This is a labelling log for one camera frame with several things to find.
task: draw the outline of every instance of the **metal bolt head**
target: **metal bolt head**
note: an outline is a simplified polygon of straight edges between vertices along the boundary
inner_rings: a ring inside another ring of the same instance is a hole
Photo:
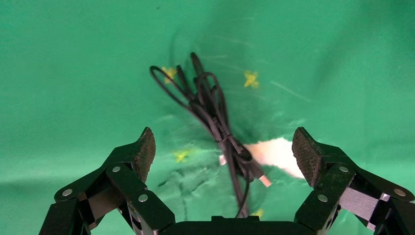
[[[323,194],[320,194],[320,195],[318,196],[318,198],[319,198],[319,200],[320,200],[320,201],[322,201],[322,202],[327,202],[327,201],[328,201],[327,197],[326,197],[326,196],[324,196]]]
[[[404,191],[402,191],[402,190],[398,189],[398,188],[395,188],[393,191],[394,191],[396,194],[398,194],[399,196],[402,196],[402,197],[406,196],[406,193],[405,193]]]
[[[121,168],[119,166],[116,166],[113,168],[113,172],[118,172],[119,170],[121,170]]]
[[[348,172],[348,171],[349,171],[349,169],[347,169],[347,168],[346,168],[346,167],[344,167],[344,166],[339,167],[339,169],[340,169],[342,172]]]
[[[72,194],[72,190],[69,188],[62,192],[62,196],[66,197]]]
[[[145,202],[145,201],[147,201],[147,199],[148,199],[148,196],[145,195],[145,194],[143,194],[140,197],[138,197],[138,201],[139,202]]]

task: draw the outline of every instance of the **black cable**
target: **black cable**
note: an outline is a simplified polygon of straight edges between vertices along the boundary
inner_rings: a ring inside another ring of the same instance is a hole
[[[239,207],[236,217],[247,217],[249,215],[247,200],[250,182],[254,178],[258,178],[266,186],[270,183],[264,176],[260,165],[252,158],[250,152],[231,134],[225,96],[216,76],[211,72],[204,71],[195,53],[191,53],[190,57],[196,71],[196,77],[193,79],[196,88],[195,94],[192,92],[192,88],[189,86],[180,66],[176,66],[180,84],[176,83],[169,75],[156,66],[150,67],[150,74],[173,100],[188,110],[202,123],[212,135],[213,139],[219,144],[229,167],[232,185]],[[161,73],[165,79],[168,79],[173,84],[188,101],[188,105],[181,102],[169,91],[166,85],[157,78],[156,71]],[[213,80],[213,87],[211,87],[208,77]],[[242,192],[237,175],[242,176],[246,181],[244,193]]]

